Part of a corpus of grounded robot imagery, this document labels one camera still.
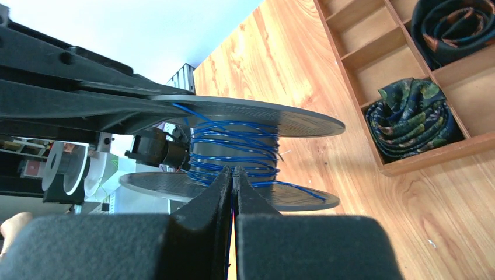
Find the patterned fabric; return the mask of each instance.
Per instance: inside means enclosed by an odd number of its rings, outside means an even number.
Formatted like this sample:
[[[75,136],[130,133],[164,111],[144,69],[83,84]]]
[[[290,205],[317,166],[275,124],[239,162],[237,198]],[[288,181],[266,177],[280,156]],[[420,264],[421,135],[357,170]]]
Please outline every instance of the patterned fabric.
[[[431,69],[495,44],[495,0],[419,0],[411,36]]]
[[[455,142],[461,133],[444,93],[430,80],[404,79],[378,92],[366,112],[371,135],[387,161]]]

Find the wooden tray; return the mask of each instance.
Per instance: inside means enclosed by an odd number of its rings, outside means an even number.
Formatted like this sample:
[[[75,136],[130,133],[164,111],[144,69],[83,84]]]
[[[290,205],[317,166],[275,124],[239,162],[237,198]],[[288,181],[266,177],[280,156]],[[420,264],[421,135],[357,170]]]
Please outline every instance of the wooden tray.
[[[409,34],[417,0],[315,0],[380,171],[394,176],[495,148],[495,45],[431,71]],[[378,89],[431,79],[447,97],[463,140],[388,163],[364,118]]]

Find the necktie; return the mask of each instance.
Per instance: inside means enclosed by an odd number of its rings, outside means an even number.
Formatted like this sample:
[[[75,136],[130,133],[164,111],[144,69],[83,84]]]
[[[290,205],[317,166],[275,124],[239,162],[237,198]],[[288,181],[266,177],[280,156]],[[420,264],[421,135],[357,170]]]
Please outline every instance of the necktie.
[[[419,0],[411,36],[431,69],[495,44],[493,0]]]
[[[432,81],[403,79],[378,92],[382,100],[374,103],[365,117],[386,161],[407,158],[460,139],[445,95]]]

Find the wood grain surface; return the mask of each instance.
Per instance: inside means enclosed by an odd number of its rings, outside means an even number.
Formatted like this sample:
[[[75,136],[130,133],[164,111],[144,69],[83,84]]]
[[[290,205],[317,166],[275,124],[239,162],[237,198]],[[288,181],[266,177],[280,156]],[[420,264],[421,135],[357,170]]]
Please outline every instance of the wood grain surface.
[[[495,279],[495,152],[381,175],[313,0],[267,0],[194,78],[198,95],[284,104],[346,123],[339,136],[280,141],[278,179],[341,199],[335,209],[297,215],[375,218],[407,279]]]

